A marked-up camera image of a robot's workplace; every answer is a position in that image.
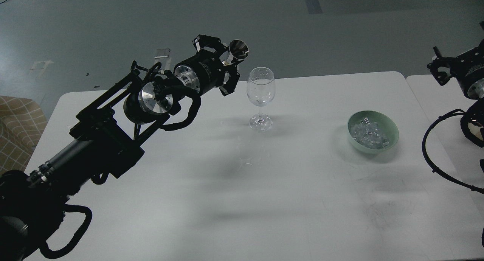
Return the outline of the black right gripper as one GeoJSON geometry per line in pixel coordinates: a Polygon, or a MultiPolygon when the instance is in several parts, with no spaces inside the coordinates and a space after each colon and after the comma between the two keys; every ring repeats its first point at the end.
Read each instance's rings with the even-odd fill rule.
{"type": "Polygon", "coordinates": [[[457,57],[442,56],[437,46],[433,51],[435,58],[427,68],[440,86],[454,77],[466,98],[483,98],[484,42],[457,57]]]}

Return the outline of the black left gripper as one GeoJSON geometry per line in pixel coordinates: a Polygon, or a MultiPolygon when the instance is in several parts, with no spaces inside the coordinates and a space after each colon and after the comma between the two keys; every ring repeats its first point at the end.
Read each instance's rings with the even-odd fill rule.
{"type": "Polygon", "coordinates": [[[223,65],[228,57],[228,46],[219,37],[208,35],[198,35],[192,40],[192,45],[197,54],[178,63],[174,68],[174,76],[199,95],[214,88],[219,88],[223,96],[234,93],[240,73],[238,64],[223,65]],[[211,52],[212,56],[200,53],[202,50],[211,52]]]}

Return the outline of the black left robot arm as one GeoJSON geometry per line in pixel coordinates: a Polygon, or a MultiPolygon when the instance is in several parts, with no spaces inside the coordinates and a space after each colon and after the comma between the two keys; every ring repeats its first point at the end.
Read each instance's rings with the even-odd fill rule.
{"type": "Polygon", "coordinates": [[[77,115],[74,139],[50,160],[26,174],[1,175],[1,260],[22,261],[40,250],[47,259],[71,252],[87,231],[91,209],[68,204],[87,182],[119,178],[144,155],[142,144],[159,129],[190,125],[201,96],[219,88],[227,96],[240,78],[247,58],[241,40],[225,45],[217,37],[198,35],[194,56],[174,70],[161,63],[145,68],[133,61],[131,71],[77,115]]]}

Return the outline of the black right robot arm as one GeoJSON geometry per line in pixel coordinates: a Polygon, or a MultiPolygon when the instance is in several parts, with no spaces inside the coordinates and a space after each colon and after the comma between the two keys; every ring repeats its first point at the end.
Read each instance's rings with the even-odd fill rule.
{"type": "Polygon", "coordinates": [[[451,117],[460,116],[460,128],[465,138],[470,140],[474,145],[482,148],[483,142],[483,125],[484,125],[484,60],[483,60],[483,42],[478,46],[458,55],[443,56],[437,46],[433,47],[434,59],[427,64],[427,68],[436,82],[444,86],[452,78],[455,78],[463,95],[467,99],[474,100],[467,110],[455,109],[447,112],[435,120],[426,130],[422,139],[422,155],[426,163],[430,166],[433,173],[438,174],[444,179],[461,185],[472,192],[484,193],[484,189],[469,185],[462,182],[442,169],[440,169],[429,157],[427,152],[427,138],[431,131],[444,120],[451,117]]]}

